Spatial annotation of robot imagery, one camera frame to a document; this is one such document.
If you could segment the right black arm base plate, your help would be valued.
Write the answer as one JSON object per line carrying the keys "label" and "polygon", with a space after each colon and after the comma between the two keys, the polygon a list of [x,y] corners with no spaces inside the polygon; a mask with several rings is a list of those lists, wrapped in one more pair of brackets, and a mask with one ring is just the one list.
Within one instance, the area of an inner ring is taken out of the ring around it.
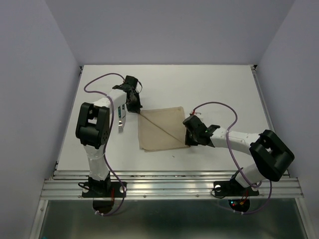
{"label": "right black arm base plate", "polygon": [[254,191],[252,188],[244,188],[236,182],[230,181],[215,181],[211,195],[215,198],[225,197],[241,197],[241,196],[259,196],[259,191]]}

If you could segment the silver knife teal handle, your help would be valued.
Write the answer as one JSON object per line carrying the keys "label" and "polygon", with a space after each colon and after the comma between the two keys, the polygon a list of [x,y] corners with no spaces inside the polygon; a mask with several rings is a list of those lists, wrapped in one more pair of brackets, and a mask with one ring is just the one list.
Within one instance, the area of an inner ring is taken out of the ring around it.
{"label": "silver knife teal handle", "polygon": [[125,123],[126,123],[126,108],[125,108],[125,105],[122,105],[121,116],[122,116],[122,125],[124,126]]}

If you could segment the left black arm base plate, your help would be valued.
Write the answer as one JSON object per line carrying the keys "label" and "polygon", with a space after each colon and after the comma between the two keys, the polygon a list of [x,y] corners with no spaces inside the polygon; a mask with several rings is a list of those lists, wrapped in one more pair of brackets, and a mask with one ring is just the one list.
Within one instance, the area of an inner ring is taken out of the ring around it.
{"label": "left black arm base plate", "polygon": [[105,188],[93,188],[89,186],[89,182],[80,182],[78,186],[82,189],[83,198],[125,198],[126,192],[123,191],[120,182],[111,182],[111,186],[108,189]]}

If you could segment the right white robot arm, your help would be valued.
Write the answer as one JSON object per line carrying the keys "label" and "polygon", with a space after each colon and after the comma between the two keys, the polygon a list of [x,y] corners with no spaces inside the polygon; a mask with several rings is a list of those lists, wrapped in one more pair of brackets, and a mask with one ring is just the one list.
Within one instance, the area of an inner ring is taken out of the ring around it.
{"label": "right white robot arm", "polygon": [[295,159],[292,151],[268,129],[262,133],[243,133],[214,124],[207,127],[195,115],[186,118],[183,125],[186,127],[185,144],[188,146],[228,148],[232,157],[235,150],[253,158],[254,163],[245,168],[234,160],[237,172],[226,182],[234,194],[241,194],[265,179],[278,182]]}

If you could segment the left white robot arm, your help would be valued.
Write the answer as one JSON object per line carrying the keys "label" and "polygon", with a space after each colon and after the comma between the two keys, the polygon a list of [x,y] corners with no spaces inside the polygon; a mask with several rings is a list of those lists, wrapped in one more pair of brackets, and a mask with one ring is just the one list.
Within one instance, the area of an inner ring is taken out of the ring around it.
{"label": "left white robot arm", "polygon": [[103,97],[93,103],[84,102],[80,106],[75,131],[76,138],[80,140],[87,154],[89,180],[95,182],[93,189],[99,196],[106,196],[111,190],[111,184],[107,181],[110,177],[110,167],[105,162],[106,145],[111,130],[113,126],[118,126],[120,131],[123,131],[126,113],[139,114],[142,108],[137,90],[140,81],[133,76],[122,78],[122,84],[113,86],[108,93],[88,90],[89,85],[110,75],[102,75],[84,87],[84,92]]}

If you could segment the beige cloth napkin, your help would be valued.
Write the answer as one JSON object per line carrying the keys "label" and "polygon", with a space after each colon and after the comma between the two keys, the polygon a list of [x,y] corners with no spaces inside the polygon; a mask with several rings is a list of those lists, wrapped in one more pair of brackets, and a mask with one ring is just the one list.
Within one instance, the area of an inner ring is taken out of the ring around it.
{"label": "beige cloth napkin", "polygon": [[138,115],[139,147],[145,152],[188,148],[183,107],[144,110]]}

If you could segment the silver fork teal handle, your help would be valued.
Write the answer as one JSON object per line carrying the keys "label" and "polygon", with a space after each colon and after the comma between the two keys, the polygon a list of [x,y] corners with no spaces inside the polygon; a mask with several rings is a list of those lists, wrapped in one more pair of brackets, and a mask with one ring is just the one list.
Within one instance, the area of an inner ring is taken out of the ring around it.
{"label": "silver fork teal handle", "polygon": [[122,107],[118,107],[118,133],[123,133]]}

